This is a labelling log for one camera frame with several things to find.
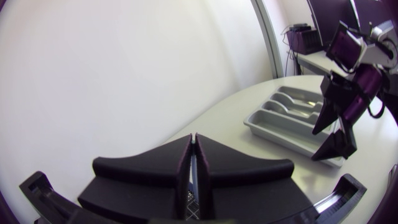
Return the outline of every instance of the table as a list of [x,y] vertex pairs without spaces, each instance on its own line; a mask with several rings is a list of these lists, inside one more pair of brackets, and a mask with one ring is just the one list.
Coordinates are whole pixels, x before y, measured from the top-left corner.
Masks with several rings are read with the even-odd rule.
[[[313,203],[330,194],[340,177],[349,173],[368,191],[344,223],[366,223],[387,189],[389,171],[398,162],[398,128],[389,111],[385,111],[382,118],[377,120],[367,113],[363,114],[354,126],[358,150],[340,169],[313,162],[308,157],[257,137],[243,125],[243,120],[277,87],[285,85],[320,93],[322,78],[318,75],[303,75],[249,87],[214,105],[167,142],[190,133],[200,133],[250,156],[288,158],[295,164],[293,180]],[[380,107],[378,99],[371,104],[374,111]]]
[[334,61],[326,57],[326,52],[323,50],[308,55],[297,54],[297,61],[298,64],[319,75],[330,74],[330,70],[340,75],[346,74]]

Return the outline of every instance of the monitor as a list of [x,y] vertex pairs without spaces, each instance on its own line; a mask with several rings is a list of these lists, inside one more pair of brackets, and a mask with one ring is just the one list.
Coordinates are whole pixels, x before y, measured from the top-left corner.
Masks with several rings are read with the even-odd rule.
[[340,21],[359,29],[356,12],[350,0],[307,0],[322,46],[329,47]]
[[372,22],[372,26],[375,27],[392,19],[386,5],[381,1],[351,0],[351,2],[357,13],[359,29],[364,34],[370,34],[370,22]]

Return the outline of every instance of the gray plastic tray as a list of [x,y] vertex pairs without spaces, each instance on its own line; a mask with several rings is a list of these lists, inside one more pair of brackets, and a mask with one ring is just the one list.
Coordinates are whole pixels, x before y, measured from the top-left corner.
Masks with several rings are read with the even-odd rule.
[[[244,124],[255,135],[311,157],[329,134],[340,128],[334,122],[319,134],[312,134],[322,105],[323,97],[320,94],[281,86],[244,120]],[[322,162],[341,167],[344,158]]]

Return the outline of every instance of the white wall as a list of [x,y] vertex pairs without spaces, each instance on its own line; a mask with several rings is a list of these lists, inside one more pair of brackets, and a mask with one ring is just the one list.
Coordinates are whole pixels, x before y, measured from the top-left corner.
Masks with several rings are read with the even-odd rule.
[[289,46],[283,43],[284,36],[281,33],[284,29],[290,24],[287,13],[285,11],[284,5],[280,0],[262,0],[269,17],[271,18],[272,27],[275,32],[275,37],[277,39],[277,44],[280,53],[280,60],[282,62],[282,67],[284,70],[285,76],[294,75],[294,64],[292,60],[287,60],[289,51]]
[[7,1],[0,13],[0,190],[37,170],[76,201],[98,156],[164,142],[228,95],[272,78],[250,1]]
[[289,24],[307,23],[313,25],[307,0],[282,0]]

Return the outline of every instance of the desk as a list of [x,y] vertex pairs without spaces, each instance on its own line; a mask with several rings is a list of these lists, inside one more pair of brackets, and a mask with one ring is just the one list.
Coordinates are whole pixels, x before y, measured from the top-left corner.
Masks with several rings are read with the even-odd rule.
[[346,74],[334,61],[326,57],[326,52],[323,50],[309,55],[298,54],[297,60],[300,65],[313,71],[317,75],[330,74],[330,70],[340,75]]
[[[330,194],[339,178],[349,173],[365,185],[368,191],[344,222],[366,223],[387,189],[389,171],[398,162],[398,128],[389,111],[379,120],[372,119],[367,113],[363,114],[354,126],[358,150],[340,169],[313,162],[308,157],[257,137],[243,125],[243,120],[278,86],[320,93],[322,78],[304,75],[254,85],[219,102],[167,142],[190,133],[200,133],[250,156],[264,159],[288,158],[295,164],[293,180],[313,203]],[[371,104],[373,111],[377,111],[380,106],[378,99]]]

